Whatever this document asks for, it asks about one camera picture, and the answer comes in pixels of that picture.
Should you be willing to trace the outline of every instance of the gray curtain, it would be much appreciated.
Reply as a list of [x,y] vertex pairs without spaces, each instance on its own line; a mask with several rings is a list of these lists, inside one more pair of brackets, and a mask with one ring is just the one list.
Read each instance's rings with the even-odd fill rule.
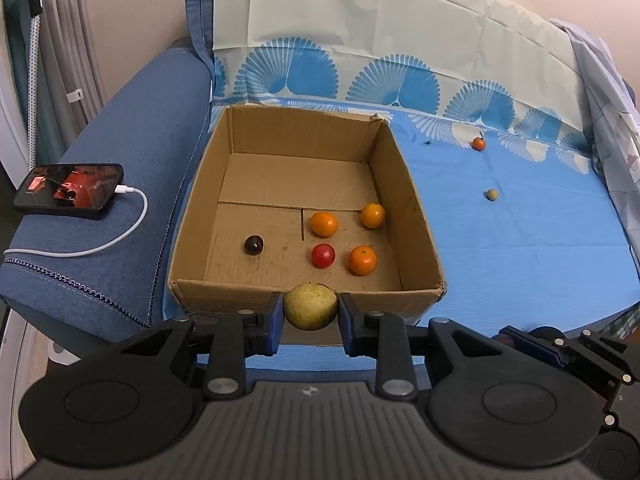
[[[27,60],[29,55],[29,33],[31,16],[28,0],[2,0],[7,41],[14,76],[15,89],[27,122]],[[65,152],[58,120],[49,95],[49,86],[42,68],[38,66],[38,133],[36,160],[38,164],[53,164]]]

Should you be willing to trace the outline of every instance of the pear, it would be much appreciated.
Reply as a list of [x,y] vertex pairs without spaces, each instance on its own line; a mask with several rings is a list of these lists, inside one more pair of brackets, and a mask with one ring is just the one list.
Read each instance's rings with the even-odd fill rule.
[[338,313],[334,292],[317,283],[301,283],[284,295],[284,315],[300,330],[320,330]]

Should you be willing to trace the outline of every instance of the red ball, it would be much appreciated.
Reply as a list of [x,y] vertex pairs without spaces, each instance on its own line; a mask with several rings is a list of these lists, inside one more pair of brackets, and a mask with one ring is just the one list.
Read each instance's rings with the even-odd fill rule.
[[311,261],[316,267],[324,269],[335,261],[335,250],[329,244],[318,244],[311,251]]

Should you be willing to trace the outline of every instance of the open brown box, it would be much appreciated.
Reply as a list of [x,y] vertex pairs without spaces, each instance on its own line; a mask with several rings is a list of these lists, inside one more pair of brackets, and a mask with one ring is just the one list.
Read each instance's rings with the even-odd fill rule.
[[[360,224],[369,202],[386,210],[381,228]],[[340,223],[330,238],[308,227],[318,210]],[[249,256],[250,235],[264,250]],[[336,261],[311,264],[311,249],[330,243]],[[378,267],[356,276],[349,252],[368,245]],[[388,124],[377,116],[296,108],[235,106],[216,125],[178,231],[169,288],[192,316],[215,319],[238,308],[260,310],[273,291],[322,283],[350,292],[363,311],[417,322],[446,291],[442,266],[414,183]],[[340,344],[337,323],[303,332],[287,323],[283,343]]]

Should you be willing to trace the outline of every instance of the metal screw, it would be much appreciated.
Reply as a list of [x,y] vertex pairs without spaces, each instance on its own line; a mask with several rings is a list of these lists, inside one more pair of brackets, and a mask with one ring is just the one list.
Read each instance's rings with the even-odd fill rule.
[[414,386],[404,379],[389,379],[382,385],[382,389],[389,395],[404,397],[414,390]]
[[207,383],[209,391],[219,395],[235,393],[239,387],[240,385],[238,382],[230,377],[218,377],[217,379],[212,379]]

